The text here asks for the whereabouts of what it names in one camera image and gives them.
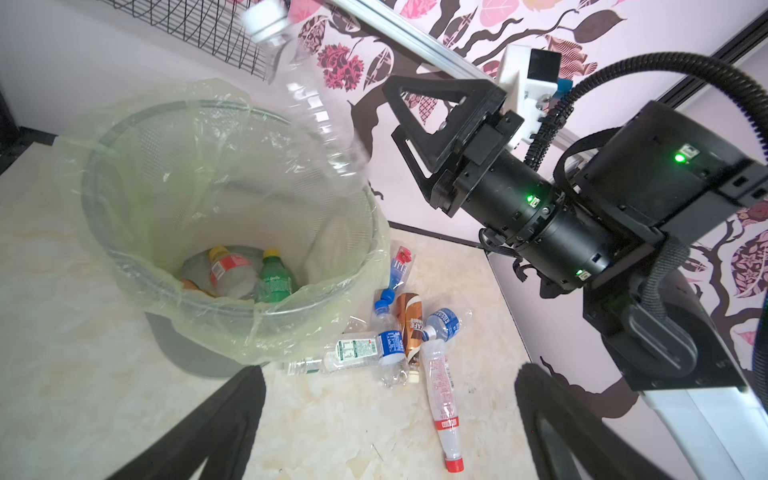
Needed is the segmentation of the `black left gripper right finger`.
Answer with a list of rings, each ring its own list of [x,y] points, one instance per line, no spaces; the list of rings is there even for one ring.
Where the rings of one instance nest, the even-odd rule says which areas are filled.
[[[540,479],[667,479],[538,365],[524,364],[515,394]]]

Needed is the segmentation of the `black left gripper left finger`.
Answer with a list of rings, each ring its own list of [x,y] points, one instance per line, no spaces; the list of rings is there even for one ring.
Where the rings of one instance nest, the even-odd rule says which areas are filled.
[[[113,479],[241,479],[266,399],[259,366],[242,369]]]

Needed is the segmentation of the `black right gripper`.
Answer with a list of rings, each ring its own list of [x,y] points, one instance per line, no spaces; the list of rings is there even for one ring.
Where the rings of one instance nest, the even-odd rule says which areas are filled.
[[[398,121],[392,138],[429,205],[459,211],[491,240],[544,240],[564,232],[555,189],[506,149],[523,119],[503,112],[505,92],[488,80],[424,80],[392,76],[383,92]],[[453,102],[442,128],[429,133],[411,113],[413,93]]]

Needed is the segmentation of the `clear bottle white cap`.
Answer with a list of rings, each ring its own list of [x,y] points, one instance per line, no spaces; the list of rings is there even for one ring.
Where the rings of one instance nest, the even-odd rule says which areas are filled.
[[[240,14],[240,22],[263,53],[266,81],[313,166],[339,196],[362,189],[370,155],[355,131],[350,106],[339,96],[360,83],[360,57],[352,48],[325,42],[329,18],[315,16],[297,25],[282,1],[253,4]]]

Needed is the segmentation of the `green plastic bottle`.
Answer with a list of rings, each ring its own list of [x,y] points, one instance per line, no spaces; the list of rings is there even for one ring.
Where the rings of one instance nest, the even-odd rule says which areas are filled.
[[[263,252],[262,267],[259,272],[261,290],[258,300],[262,303],[280,303],[296,291],[296,282],[291,270],[283,262],[277,249]]]

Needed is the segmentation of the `clear bottle red label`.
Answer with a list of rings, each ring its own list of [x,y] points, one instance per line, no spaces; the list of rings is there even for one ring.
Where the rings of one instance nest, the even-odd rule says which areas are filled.
[[[243,299],[256,289],[257,276],[252,262],[240,253],[216,246],[185,261],[181,269],[185,288],[211,297]]]

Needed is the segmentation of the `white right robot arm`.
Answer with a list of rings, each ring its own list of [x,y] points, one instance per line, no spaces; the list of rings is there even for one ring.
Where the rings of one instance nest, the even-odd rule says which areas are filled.
[[[630,388],[659,413],[702,479],[767,475],[767,409],[682,274],[696,240],[767,192],[767,169],[675,110],[650,102],[626,125],[577,141],[593,158],[537,171],[575,103],[627,76],[603,69],[571,89],[524,160],[504,149],[522,121],[487,80],[388,79],[393,138],[425,199],[463,210],[488,250],[534,270],[540,294],[583,293]]]

